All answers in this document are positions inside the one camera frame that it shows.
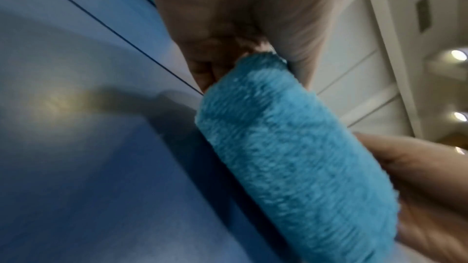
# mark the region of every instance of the light fixture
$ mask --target light fixture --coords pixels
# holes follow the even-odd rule
[[[453,113],[453,116],[458,120],[458,121],[461,121],[461,122],[467,122],[468,121],[468,118],[465,114],[461,113],[461,112],[454,112]]]
[[[455,147],[455,151],[457,151],[458,154],[461,154],[461,155],[465,155],[466,154],[466,150],[464,149],[461,149],[460,147]]]
[[[457,60],[459,60],[461,62],[464,62],[464,61],[466,61],[468,59],[467,54],[465,54],[462,51],[453,50],[450,53],[452,54],[452,57],[454,57],[455,59],[457,59]]]

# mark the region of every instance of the human hand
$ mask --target human hand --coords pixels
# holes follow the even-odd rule
[[[305,87],[340,0],[155,0],[205,92],[242,56],[269,47]]]
[[[414,138],[356,134],[400,192],[398,236],[440,263],[468,263],[468,157]]]

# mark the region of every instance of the hand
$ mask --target hand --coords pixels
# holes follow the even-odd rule
[[[468,263],[468,157],[414,138],[356,134],[400,192],[397,239],[440,263]]]
[[[242,56],[268,47],[308,87],[340,0],[155,0],[204,92]]]

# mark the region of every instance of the recessed light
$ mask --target recessed light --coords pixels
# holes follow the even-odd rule
[[[458,154],[465,155],[465,150],[461,149],[460,147],[455,147],[455,151],[457,151]]]
[[[458,121],[462,121],[462,122],[467,122],[467,121],[468,121],[467,116],[464,115],[463,113],[454,112],[454,113],[453,113],[453,116],[454,116]]]
[[[459,50],[453,50],[451,51],[451,54],[452,54],[452,57],[454,57],[455,59],[461,61],[461,62],[464,62],[468,59],[468,56],[467,54],[465,54],[464,52],[462,51],[459,51]]]

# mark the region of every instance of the ceiling light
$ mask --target ceiling light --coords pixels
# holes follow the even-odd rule
[[[457,151],[458,154],[465,155],[465,150],[461,149],[460,147],[455,147],[455,151]]]
[[[462,122],[467,122],[467,121],[468,121],[467,116],[464,115],[463,113],[454,112],[454,113],[453,113],[453,116],[454,116],[458,121],[462,121]]]
[[[459,51],[459,50],[453,50],[451,51],[451,54],[452,54],[452,57],[454,57],[455,59],[461,61],[461,62],[464,62],[468,59],[468,56],[467,54],[465,54],[464,52],[462,51]]]

